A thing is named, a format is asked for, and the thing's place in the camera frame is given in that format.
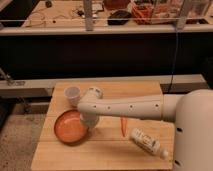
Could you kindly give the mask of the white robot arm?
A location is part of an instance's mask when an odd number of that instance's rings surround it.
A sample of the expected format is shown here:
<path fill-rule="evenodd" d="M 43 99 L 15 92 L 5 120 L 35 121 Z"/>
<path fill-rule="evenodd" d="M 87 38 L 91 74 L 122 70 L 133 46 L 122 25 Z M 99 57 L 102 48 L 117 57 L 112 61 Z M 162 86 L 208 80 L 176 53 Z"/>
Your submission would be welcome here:
<path fill-rule="evenodd" d="M 90 87 L 77 109 L 89 127 L 100 115 L 174 122 L 173 171 L 213 171 L 213 90 L 103 99 Z"/>

